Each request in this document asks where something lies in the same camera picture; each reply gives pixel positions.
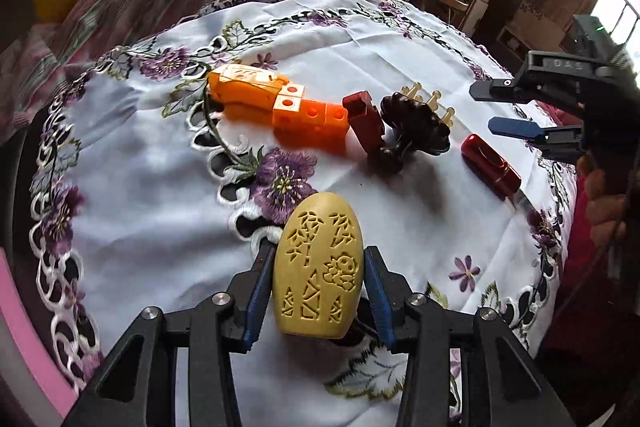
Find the person's right hand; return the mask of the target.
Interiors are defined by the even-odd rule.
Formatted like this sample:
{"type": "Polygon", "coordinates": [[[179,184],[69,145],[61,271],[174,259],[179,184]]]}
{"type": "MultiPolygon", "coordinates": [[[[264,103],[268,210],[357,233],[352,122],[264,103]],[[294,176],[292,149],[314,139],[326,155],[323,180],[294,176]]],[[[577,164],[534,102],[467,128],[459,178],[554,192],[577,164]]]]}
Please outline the person's right hand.
{"type": "Polygon", "coordinates": [[[608,193],[605,186],[605,171],[597,168],[594,161],[584,155],[578,160],[577,170],[585,178],[587,195],[586,217],[591,225],[590,237],[599,251],[608,249],[613,239],[626,235],[623,220],[626,196],[608,193]]]}

